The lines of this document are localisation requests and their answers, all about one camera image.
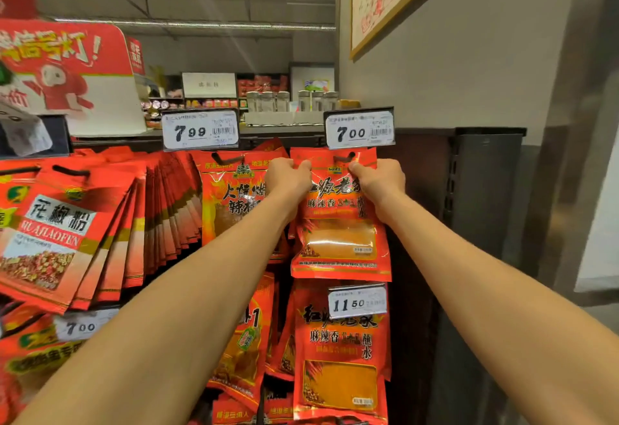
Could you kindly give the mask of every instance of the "product logo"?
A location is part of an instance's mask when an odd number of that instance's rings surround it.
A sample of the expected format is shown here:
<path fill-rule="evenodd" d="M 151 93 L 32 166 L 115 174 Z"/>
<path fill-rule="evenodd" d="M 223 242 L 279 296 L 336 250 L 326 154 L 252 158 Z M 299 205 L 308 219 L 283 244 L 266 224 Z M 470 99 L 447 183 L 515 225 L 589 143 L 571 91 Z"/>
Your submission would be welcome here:
<path fill-rule="evenodd" d="M 30 186 L 28 185 L 16 185 L 11 187 L 6 193 L 6 198 L 11 203 L 21 203 L 24 201 L 29 188 Z"/>
<path fill-rule="evenodd" d="M 84 189 L 81 187 L 68 187 L 65 191 L 67 198 L 74 202 L 79 202 L 84 197 Z"/>
<path fill-rule="evenodd" d="M 232 174 L 232 177 L 239 179 L 240 177 L 254 177 L 255 173 L 251 170 L 248 164 L 239 164 L 236 168 L 236 172 Z"/>
<path fill-rule="evenodd" d="M 19 346 L 28 350 L 56 342 L 58 342 L 58 337 L 56 336 L 56 329 L 54 327 L 48 327 L 39 332 L 22 335 L 19 338 Z"/>

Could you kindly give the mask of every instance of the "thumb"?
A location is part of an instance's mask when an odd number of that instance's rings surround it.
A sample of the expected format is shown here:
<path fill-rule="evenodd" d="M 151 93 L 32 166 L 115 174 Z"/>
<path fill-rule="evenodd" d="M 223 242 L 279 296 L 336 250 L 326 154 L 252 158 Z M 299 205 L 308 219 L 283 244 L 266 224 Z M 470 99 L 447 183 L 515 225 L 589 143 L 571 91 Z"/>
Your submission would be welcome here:
<path fill-rule="evenodd" d="M 300 171 L 311 171 L 311 161 L 309 159 L 306 159 L 305 161 L 299 164 L 298 169 Z"/>
<path fill-rule="evenodd" d="M 370 171 L 370 168 L 365 167 L 363 164 L 359 163 L 358 161 L 352 161 L 349 164 L 349 171 L 351 171 L 352 174 L 354 174 L 359 179 L 363 179 L 365 176 L 367 176 L 368 172 Z"/>

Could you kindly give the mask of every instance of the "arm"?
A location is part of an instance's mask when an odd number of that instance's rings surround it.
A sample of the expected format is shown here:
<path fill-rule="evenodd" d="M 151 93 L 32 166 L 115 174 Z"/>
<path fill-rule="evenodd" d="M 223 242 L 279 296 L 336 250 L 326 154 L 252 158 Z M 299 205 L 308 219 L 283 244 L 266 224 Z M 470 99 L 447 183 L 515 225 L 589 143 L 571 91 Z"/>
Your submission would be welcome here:
<path fill-rule="evenodd" d="M 273 160 L 266 183 L 263 202 L 124 306 L 15 423 L 186 424 L 310 189 L 309 161 L 293 170 L 292 160 Z"/>
<path fill-rule="evenodd" d="M 455 234 L 404 193 L 397 161 L 351 163 L 470 349 L 532 425 L 619 423 L 619 338 Z"/>

